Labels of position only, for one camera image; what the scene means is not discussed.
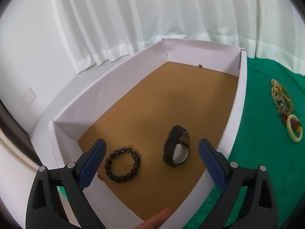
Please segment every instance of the finger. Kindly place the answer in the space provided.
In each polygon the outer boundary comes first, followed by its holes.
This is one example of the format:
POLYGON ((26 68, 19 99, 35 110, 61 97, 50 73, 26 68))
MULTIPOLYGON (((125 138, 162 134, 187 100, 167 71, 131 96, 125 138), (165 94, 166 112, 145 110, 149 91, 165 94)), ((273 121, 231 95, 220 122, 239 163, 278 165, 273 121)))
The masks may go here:
POLYGON ((149 218, 134 229, 158 229, 172 214, 173 210, 166 208, 157 215, 149 218))

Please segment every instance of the electrical outlet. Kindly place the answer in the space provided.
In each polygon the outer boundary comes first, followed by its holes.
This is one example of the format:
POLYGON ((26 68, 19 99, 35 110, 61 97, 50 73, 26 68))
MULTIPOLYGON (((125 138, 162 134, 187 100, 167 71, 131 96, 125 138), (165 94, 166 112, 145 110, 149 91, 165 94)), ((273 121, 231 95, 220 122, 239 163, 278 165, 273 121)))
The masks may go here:
POLYGON ((23 99, 27 105, 30 105, 36 99, 36 95, 31 87, 27 88, 24 92, 23 99))

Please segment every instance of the white bangle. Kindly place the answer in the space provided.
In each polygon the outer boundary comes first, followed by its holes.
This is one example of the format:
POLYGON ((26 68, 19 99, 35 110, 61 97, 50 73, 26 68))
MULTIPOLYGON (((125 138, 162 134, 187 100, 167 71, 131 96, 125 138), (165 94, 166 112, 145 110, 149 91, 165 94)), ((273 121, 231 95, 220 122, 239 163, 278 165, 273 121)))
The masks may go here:
POLYGON ((299 137, 295 136, 295 134, 294 134, 294 132, 291 128, 291 124, 290 124, 291 119, 294 119, 295 121, 299 121, 299 119, 295 115, 291 114, 291 115, 288 116, 287 121, 286 121, 286 127, 287 127, 288 134, 289 134, 290 138, 292 139, 293 142, 298 143, 302 139, 303 129, 302 129, 302 126, 301 126, 301 133, 299 134, 299 137))

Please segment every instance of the brown surface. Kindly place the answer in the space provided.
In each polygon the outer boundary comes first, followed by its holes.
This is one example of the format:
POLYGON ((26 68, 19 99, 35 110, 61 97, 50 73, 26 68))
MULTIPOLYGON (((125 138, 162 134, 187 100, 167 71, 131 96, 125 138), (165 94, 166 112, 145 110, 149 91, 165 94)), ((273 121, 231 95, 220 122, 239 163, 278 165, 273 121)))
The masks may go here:
MULTIPOLYGON (((115 183, 105 174, 104 159, 100 177, 143 220, 167 207, 176 210, 205 170, 198 141, 207 138, 217 146, 221 139, 237 82, 237 77, 222 72, 167 62, 103 114, 79 145, 87 151, 97 138, 103 138, 107 157, 131 145, 141 156, 138 175, 115 183), (163 145, 176 124, 190 131, 190 154, 183 165, 170 167, 162 160, 163 145)), ((112 172, 127 174, 132 164, 132 157, 123 154, 114 160, 112 172)))

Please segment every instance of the brown bead bracelet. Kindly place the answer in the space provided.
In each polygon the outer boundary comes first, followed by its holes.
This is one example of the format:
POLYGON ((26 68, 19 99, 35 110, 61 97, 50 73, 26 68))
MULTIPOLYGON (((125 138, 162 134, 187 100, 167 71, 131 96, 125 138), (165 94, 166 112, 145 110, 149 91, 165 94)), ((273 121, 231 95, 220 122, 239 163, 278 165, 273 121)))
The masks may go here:
POLYGON ((140 167, 140 157, 138 156, 137 152, 132 151, 130 147, 122 148, 120 150, 115 150, 113 153, 110 154, 109 158, 106 159, 106 164, 105 164, 106 174, 109 176, 111 180, 114 180, 117 183, 126 182, 128 179, 132 179, 137 174, 139 167, 140 167), (131 172, 126 175, 122 175, 120 177, 115 176, 111 171, 112 161, 116 158, 116 156, 123 153, 131 153, 131 156, 135 161, 133 164, 133 168, 131 172))

